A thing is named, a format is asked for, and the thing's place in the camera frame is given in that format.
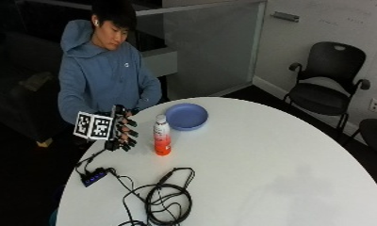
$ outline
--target hand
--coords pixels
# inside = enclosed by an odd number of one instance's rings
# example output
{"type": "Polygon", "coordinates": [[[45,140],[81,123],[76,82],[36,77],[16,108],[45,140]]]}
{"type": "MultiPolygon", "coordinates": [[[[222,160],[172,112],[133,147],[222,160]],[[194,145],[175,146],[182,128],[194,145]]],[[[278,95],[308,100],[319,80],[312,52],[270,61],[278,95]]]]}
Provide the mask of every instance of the hand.
{"type": "Polygon", "coordinates": [[[119,117],[117,119],[117,130],[120,131],[119,142],[125,150],[129,150],[129,146],[133,147],[137,143],[136,140],[129,136],[139,136],[139,133],[125,126],[127,124],[131,126],[137,126],[137,123],[128,119],[129,116],[132,116],[131,111],[127,111],[124,117],[119,117]]]}

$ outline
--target bottle cap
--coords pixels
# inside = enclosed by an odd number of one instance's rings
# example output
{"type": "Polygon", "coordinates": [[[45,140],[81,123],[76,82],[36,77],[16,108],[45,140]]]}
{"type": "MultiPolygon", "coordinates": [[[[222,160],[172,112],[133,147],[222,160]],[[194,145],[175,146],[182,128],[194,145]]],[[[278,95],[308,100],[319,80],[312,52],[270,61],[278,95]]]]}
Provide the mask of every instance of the bottle cap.
{"type": "Polygon", "coordinates": [[[157,115],[156,116],[156,122],[164,123],[167,121],[167,116],[165,115],[157,115]]]}

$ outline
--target robotic hand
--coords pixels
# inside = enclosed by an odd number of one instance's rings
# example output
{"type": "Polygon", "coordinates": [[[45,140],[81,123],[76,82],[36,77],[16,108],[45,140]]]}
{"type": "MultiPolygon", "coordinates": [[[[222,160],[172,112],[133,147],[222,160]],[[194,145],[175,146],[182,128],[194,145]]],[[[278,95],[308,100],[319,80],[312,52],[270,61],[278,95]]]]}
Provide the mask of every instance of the robotic hand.
{"type": "Polygon", "coordinates": [[[128,151],[136,146],[137,141],[132,137],[137,137],[139,133],[127,125],[136,127],[137,123],[128,119],[140,112],[139,108],[128,110],[123,105],[113,105],[111,117],[113,118],[112,136],[104,143],[104,149],[115,151],[123,148],[128,151]]]}

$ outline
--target power adapter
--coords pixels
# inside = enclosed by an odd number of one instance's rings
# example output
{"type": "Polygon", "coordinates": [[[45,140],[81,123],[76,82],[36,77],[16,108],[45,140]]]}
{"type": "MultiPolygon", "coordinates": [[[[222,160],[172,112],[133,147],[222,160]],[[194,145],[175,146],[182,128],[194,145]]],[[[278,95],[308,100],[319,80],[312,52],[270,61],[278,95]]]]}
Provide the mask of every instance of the power adapter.
{"type": "Polygon", "coordinates": [[[93,184],[100,178],[103,178],[107,174],[104,168],[97,168],[93,172],[88,172],[87,174],[80,176],[80,181],[84,183],[84,186],[88,187],[93,184]]]}

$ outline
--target gray hoodie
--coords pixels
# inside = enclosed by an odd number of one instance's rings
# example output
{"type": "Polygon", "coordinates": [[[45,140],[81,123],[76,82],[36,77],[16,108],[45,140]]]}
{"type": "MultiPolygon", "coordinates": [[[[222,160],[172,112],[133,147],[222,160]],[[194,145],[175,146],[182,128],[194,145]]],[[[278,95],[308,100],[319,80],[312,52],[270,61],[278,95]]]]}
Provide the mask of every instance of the gray hoodie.
{"type": "Polygon", "coordinates": [[[108,51],[91,42],[89,21],[67,24],[61,37],[63,60],[57,95],[63,119],[76,123],[79,111],[109,112],[113,105],[141,110],[161,99],[161,85],[147,70],[136,48],[124,42],[108,51]]]}

